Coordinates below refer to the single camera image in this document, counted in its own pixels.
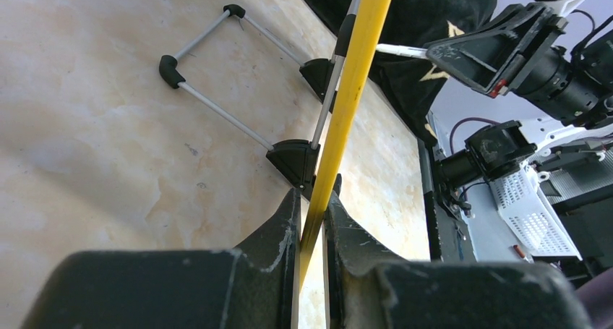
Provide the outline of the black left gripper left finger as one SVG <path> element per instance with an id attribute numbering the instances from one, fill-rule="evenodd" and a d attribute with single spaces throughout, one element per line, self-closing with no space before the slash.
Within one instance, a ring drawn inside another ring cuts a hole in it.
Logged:
<path id="1" fill-rule="evenodd" d="M 230 249 L 82 251 L 64 260 L 24 328 L 296 328 L 301 195 Z"/>

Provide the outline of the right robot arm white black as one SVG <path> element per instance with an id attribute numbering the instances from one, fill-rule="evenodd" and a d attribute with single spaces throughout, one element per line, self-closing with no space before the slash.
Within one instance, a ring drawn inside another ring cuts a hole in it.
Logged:
<path id="1" fill-rule="evenodd" d="M 564 126 L 607 127 L 612 123 L 612 21 L 580 41 L 570 59 L 555 45 L 566 25 L 545 4 L 513 4 L 475 32 L 428 43 L 426 57 L 483 95 L 514 93 Z M 520 126 L 507 121 L 471 135 L 459 154 L 440 161 L 445 182 L 456 189 L 515 173 L 537 149 Z"/>

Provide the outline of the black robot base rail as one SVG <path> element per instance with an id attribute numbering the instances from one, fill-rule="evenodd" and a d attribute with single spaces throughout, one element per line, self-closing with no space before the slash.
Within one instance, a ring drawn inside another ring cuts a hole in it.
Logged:
<path id="1" fill-rule="evenodd" d="M 445 202 L 436 182 L 432 149 L 419 140 L 418 154 L 430 260 L 475 262 L 468 225 L 462 219 L 460 210 Z"/>

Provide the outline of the white marker pen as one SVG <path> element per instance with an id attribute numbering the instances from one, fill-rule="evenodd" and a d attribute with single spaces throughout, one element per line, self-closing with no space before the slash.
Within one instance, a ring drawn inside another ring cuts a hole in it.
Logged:
<path id="1" fill-rule="evenodd" d="M 376 51 L 383 54 L 390 54 L 393 56 L 402 56 L 415 59 L 427 59 L 425 48 L 380 43 L 377 44 Z"/>

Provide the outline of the yellow framed whiteboard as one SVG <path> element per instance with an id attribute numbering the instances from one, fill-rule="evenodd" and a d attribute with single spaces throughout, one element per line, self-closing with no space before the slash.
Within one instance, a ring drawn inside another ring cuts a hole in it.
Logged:
<path id="1" fill-rule="evenodd" d="M 391 0 L 361 0 L 300 241 L 303 286 Z"/>

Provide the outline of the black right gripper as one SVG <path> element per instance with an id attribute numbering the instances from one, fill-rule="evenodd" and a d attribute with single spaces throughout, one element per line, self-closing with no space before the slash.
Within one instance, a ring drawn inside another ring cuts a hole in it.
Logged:
<path id="1" fill-rule="evenodd" d="M 576 46 L 553 42 L 567 19 L 543 2 L 511 4 L 473 32 L 426 44 L 426 57 L 460 83 L 495 98 L 509 92 L 584 128 L 612 123 L 612 34 Z"/>

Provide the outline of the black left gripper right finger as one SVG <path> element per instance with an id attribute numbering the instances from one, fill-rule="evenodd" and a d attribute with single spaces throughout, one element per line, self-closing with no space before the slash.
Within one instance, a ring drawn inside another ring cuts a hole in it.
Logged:
<path id="1" fill-rule="evenodd" d="M 329 328 L 591 328 L 572 285 L 544 263 L 479 263 L 459 243 L 444 256 L 433 192 L 426 192 L 429 262 L 409 261 L 358 224 L 336 179 L 325 212 Z"/>

